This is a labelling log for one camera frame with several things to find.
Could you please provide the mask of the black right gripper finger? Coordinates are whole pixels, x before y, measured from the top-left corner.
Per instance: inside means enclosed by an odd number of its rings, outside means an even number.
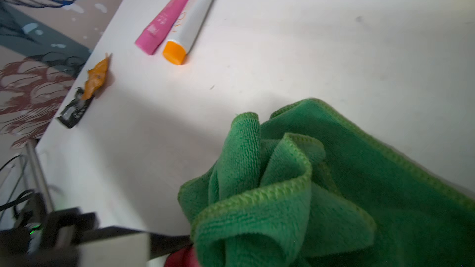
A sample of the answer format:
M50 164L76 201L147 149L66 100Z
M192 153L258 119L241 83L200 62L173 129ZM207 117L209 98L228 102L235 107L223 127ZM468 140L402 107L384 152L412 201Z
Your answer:
M150 233L149 260L172 254L189 245L192 245L190 236L166 236Z

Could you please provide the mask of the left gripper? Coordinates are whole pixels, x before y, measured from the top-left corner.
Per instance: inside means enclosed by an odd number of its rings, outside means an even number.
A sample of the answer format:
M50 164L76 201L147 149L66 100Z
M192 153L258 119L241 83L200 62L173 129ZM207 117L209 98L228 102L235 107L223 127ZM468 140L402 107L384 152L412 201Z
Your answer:
M42 224L1 231L3 267L146 267L146 232L99 227L95 213L78 209L47 215Z

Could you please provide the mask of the green cleaning cloth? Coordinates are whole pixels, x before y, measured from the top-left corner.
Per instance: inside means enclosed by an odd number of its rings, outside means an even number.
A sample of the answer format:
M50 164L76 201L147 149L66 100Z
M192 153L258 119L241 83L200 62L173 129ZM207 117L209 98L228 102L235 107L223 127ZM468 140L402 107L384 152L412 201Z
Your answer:
M203 267L472 267L474 200L318 99L231 123L178 202Z

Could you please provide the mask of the white toothpaste tube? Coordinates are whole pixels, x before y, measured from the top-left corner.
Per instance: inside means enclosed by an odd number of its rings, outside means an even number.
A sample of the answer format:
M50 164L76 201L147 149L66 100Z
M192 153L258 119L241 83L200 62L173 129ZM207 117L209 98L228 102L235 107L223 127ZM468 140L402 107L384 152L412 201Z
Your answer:
M179 15L163 49L163 57L181 65L200 32L213 0L189 0Z

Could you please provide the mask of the magenta toothpaste tube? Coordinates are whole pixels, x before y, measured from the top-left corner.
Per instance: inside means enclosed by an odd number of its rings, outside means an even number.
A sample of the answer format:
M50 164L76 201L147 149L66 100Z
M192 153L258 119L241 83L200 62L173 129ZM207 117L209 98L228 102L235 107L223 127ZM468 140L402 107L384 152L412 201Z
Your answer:
M150 56L155 54L188 1L189 0L171 0L136 39L136 47L142 50L146 55Z

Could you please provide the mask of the red pink toothpaste tube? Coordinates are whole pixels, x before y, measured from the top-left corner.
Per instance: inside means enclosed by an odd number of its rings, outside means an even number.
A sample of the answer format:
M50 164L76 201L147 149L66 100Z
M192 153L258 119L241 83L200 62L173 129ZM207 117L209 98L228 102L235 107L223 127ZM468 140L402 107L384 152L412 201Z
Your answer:
M193 246L187 246L168 256L164 267L201 267Z

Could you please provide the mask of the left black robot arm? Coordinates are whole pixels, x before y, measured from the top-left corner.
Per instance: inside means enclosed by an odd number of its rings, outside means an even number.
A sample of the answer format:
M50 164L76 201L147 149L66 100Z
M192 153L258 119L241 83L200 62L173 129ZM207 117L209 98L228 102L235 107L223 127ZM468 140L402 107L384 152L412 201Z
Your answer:
M33 190L1 206L14 225L1 231L3 267L145 267L164 257L166 267L197 267L189 236L166 236L124 227L100 227L94 212L48 211Z

